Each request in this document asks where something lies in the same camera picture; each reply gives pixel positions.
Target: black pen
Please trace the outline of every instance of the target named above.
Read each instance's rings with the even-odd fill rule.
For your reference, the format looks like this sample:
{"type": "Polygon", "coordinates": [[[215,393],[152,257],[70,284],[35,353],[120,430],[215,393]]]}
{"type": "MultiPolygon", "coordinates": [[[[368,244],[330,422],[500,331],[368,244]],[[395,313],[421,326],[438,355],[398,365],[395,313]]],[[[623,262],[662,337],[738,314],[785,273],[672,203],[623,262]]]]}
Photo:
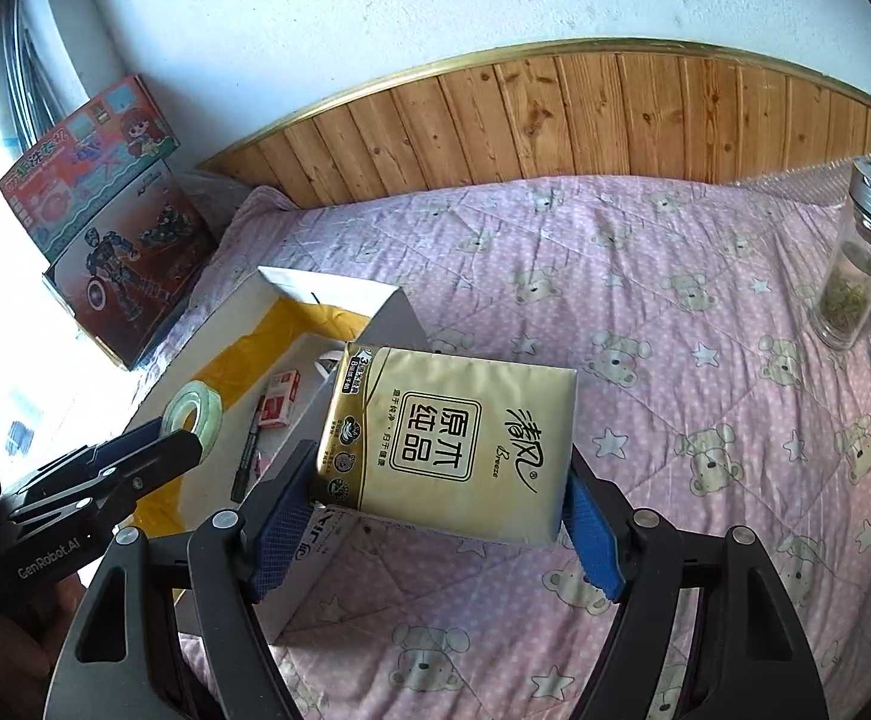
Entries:
{"type": "Polygon", "coordinates": [[[266,394],[264,393],[259,398],[259,405],[256,406],[255,413],[252,415],[250,435],[245,439],[245,447],[242,447],[242,459],[239,461],[239,469],[236,471],[236,478],[232,480],[232,491],[229,493],[229,500],[233,503],[242,503],[245,500],[245,489],[250,485],[252,456],[255,454],[256,446],[259,445],[259,418],[265,402],[266,394]]]}

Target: quilted blanket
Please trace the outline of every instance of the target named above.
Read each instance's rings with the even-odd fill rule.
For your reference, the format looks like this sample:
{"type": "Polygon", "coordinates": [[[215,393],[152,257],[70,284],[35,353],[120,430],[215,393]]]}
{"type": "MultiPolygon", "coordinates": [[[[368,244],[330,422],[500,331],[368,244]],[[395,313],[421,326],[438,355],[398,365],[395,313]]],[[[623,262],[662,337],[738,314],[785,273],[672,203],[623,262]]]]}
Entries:
{"type": "MultiPolygon", "coordinates": [[[[753,528],[832,716],[850,717],[871,693],[871,320],[843,354],[806,322],[835,219],[633,177],[307,212],[261,189],[149,376],[259,264],[400,285],[446,353],[576,367],[586,461],[678,528],[753,528]]],[[[650,718],[674,711],[692,602],[650,718]]],[[[613,613],[566,538],[525,549],[364,520],[272,650],[308,718],[561,718],[613,613]]]]}

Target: blue gripper pad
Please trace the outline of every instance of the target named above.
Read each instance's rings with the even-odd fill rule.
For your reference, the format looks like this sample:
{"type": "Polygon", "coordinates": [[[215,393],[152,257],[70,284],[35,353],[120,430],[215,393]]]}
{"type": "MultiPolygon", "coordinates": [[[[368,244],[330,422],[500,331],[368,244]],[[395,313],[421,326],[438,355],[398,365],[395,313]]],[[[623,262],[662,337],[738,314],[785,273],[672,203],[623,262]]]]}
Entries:
{"type": "Polygon", "coordinates": [[[293,563],[314,512],[309,500],[311,481],[312,467],[300,464],[252,545],[256,569],[247,586],[253,604],[258,604],[266,593],[282,584],[293,563]]]}
{"type": "Polygon", "coordinates": [[[562,521],[576,547],[586,579],[610,601],[618,601],[626,582],[619,571],[615,536],[589,497],[585,485],[571,470],[562,505],[562,521]]]}

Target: bed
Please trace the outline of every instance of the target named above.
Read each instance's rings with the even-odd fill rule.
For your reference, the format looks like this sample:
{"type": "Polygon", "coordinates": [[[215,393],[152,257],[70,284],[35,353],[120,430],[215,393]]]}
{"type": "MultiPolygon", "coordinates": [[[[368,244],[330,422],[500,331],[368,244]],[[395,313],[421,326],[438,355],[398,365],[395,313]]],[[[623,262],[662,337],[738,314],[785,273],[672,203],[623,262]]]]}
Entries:
{"type": "MultiPolygon", "coordinates": [[[[679,528],[754,528],[832,717],[852,717],[871,695],[871,320],[845,354],[806,324],[847,162],[765,174],[871,151],[871,100],[738,57],[607,56],[371,89],[221,155],[209,167],[278,189],[237,213],[146,381],[257,265],[398,284],[446,353],[576,367],[592,468],[679,528]]],[[[674,711],[692,603],[653,720],[674,711]]],[[[364,521],[272,651],[304,717],[568,717],[612,616],[565,536],[364,521]]]]}

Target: clear adhesive tape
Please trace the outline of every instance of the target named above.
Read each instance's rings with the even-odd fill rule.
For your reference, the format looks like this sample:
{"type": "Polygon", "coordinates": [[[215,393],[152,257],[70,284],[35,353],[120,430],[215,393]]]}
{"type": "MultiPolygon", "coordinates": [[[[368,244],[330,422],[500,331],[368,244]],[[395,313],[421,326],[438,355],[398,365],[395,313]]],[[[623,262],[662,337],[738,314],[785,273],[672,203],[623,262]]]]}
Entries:
{"type": "Polygon", "coordinates": [[[168,436],[176,430],[187,429],[196,434],[202,444],[202,462],[205,460],[218,438],[218,430],[223,424],[223,399],[218,392],[203,382],[189,382],[170,400],[162,415],[160,435],[168,436]],[[186,428],[186,422],[194,415],[194,425],[186,428]]]}

